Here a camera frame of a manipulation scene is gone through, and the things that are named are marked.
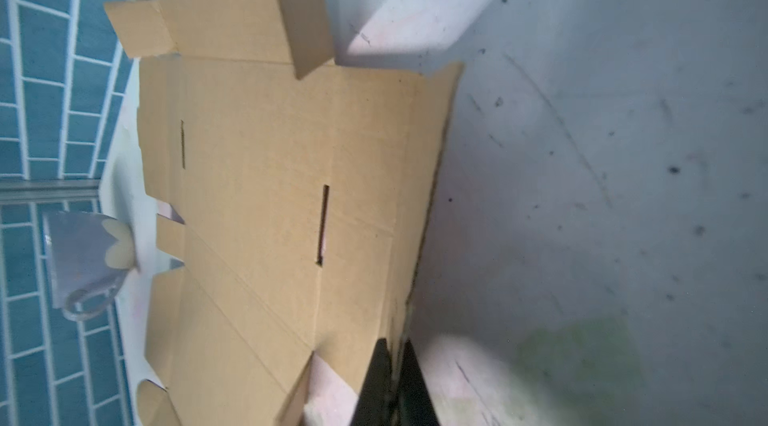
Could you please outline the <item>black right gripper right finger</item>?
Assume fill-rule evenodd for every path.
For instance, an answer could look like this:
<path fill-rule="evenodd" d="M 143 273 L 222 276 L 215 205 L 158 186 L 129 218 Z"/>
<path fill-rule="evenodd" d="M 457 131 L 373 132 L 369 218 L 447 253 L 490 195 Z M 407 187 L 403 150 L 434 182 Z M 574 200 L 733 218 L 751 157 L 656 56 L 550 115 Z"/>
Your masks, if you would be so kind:
<path fill-rule="evenodd" d="M 396 391 L 396 425 L 439 426 L 439 420 L 429 395 L 412 342 L 407 340 Z"/>

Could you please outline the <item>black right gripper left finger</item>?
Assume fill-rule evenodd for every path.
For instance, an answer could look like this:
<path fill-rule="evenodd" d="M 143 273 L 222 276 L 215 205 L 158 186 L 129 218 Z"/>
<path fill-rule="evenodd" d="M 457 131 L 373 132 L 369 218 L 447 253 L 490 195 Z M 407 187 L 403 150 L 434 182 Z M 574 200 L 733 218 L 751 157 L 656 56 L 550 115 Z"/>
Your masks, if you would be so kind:
<path fill-rule="evenodd" d="M 390 424 L 390 389 L 392 360 L 387 340 L 377 340 L 359 398 L 350 422 L 351 426 L 384 426 Z"/>

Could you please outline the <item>brown cardboard box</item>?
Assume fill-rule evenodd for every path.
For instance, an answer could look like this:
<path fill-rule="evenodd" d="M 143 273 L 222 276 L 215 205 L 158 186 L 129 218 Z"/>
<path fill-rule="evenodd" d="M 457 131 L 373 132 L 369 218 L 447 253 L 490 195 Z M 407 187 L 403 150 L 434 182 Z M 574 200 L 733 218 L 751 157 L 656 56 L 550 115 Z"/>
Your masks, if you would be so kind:
<path fill-rule="evenodd" d="M 297 425 L 314 358 L 359 396 L 378 339 L 390 424 L 461 63 L 338 66 L 324 0 L 109 2 L 139 63 L 157 247 L 146 425 Z"/>

